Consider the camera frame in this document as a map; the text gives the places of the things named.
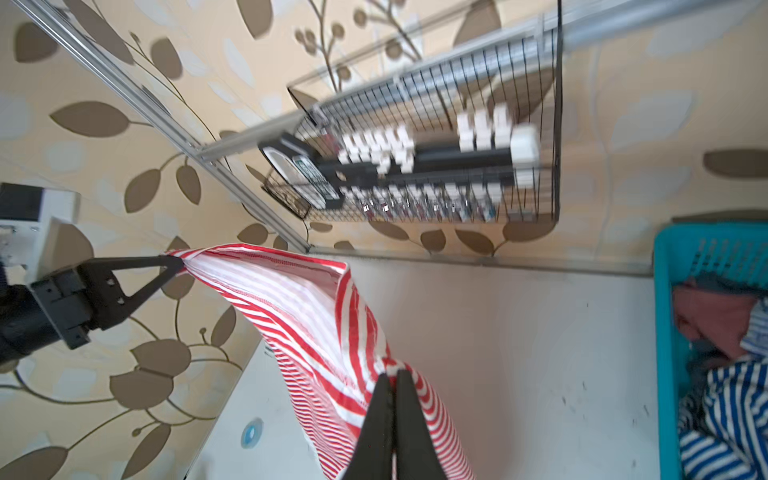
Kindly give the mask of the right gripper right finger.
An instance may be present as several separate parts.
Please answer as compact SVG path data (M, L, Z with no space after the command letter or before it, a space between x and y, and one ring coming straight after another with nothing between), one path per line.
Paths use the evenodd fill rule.
M400 480L446 480L410 372L400 370L395 390L395 457Z

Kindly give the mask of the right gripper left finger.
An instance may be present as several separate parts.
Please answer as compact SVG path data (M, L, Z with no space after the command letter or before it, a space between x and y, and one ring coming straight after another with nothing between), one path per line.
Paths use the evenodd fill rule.
M343 480L392 479L394 422L394 392L388 375L381 374Z

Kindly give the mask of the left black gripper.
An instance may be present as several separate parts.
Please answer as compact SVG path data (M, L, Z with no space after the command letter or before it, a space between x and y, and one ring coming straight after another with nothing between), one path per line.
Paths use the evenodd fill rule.
M123 292L117 271L151 268L158 270L154 279L132 295ZM30 286L11 285L2 274L1 361L20 360L59 341L71 349L88 343L93 307L87 283L103 300L148 300L183 270L180 258L159 255L95 258L84 262L80 271L63 269Z

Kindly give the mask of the red white striped tank top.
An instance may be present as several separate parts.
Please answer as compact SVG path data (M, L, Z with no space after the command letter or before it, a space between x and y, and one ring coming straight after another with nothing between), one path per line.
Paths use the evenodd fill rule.
M447 479L473 477L439 395L392 356L345 263L244 243L180 250L177 257L259 330L325 477L342 479L378 377L388 375L395 397L400 370L412 375Z

